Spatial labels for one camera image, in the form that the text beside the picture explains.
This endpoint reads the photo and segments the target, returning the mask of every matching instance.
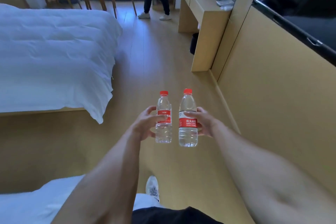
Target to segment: red and white label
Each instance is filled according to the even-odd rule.
[[[180,128],[197,128],[197,119],[184,115],[184,111],[178,113]]]
[[[167,115],[166,120],[158,121],[158,123],[171,123],[170,110],[158,110],[157,115]]]

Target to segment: white pants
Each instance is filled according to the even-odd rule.
[[[33,192],[0,195],[0,223],[50,224],[83,177],[52,180]],[[164,208],[153,196],[137,194],[133,211],[148,207]]]

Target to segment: pack of water bottles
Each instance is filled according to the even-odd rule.
[[[168,100],[168,91],[160,92],[160,98],[157,102],[156,110],[158,115],[166,115],[167,119],[159,121],[156,124],[155,140],[157,143],[170,143],[172,139],[172,108]],[[185,89],[183,92],[183,98],[178,113],[178,140],[180,146],[195,147],[198,143],[197,119],[186,116],[184,114],[185,111],[197,112],[196,103],[193,98],[193,91],[191,89]]]

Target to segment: white shoe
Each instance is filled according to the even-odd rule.
[[[160,17],[160,21],[169,21],[169,20],[171,20],[170,15],[164,14],[163,16]]]
[[[146,194],[155,197],[159,202],[159,184],[154,175],[150,176],[146,183]]]
[[[151,16],[149,13],[145,14],[145,12],[142,12],[141,14],[138,15],[139,19],[149,19]]]

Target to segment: dark shirt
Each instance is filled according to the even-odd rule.
[[[132,224],[221,224],[199,210],[188,207],[184,210],[171,210],[150,207],[135,210],[132,214]]]

